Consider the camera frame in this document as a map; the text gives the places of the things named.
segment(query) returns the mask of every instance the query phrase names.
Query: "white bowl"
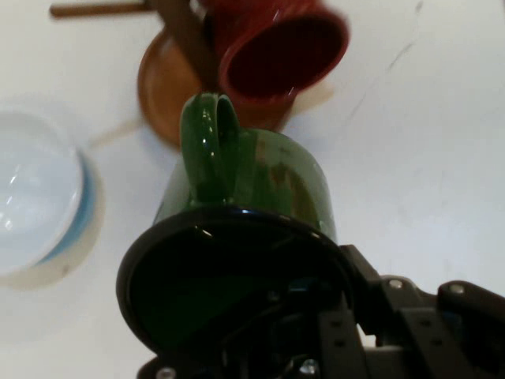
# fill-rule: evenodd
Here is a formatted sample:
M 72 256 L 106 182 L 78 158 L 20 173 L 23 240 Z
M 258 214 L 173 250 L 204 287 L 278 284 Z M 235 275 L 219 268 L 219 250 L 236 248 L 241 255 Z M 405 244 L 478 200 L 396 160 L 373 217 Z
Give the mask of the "white bowl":
M 61 241 L 79 207 L 77 149 L 45 115 L 0 105 L 0 276 L 30 267 Z

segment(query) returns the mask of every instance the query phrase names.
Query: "tabletop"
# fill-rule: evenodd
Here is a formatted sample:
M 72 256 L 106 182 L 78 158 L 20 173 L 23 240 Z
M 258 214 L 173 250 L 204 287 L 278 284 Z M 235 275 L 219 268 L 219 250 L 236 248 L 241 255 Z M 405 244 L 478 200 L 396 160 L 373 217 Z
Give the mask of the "tabletop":
M 153 354 L 122 320 L 114 283 L 178 159 L 137 102 L 161 24 L 56 22 L 50 3 L 0 5 L 0 100 L 58 117 L 96 208 L 67 251 L 0 280 L 0 377 L 132 378 Z M 505 295 L 503 0 L 328 3 L 350 23 L 349 50 L 299 96 L 284 133 L 324 169 L 339 243 L 425 291 L 461 279 Z

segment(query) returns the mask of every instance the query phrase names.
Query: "green mug handle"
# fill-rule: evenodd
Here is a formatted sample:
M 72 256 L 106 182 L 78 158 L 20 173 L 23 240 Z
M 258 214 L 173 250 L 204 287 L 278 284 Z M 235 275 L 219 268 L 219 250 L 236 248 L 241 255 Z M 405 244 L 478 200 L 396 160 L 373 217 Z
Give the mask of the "green mug handle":
M 230 198 L 240 130 L 233 105 L 225 95 L 202 93 L 184 106 L 181 150 L 194 201 L 222 204 Z

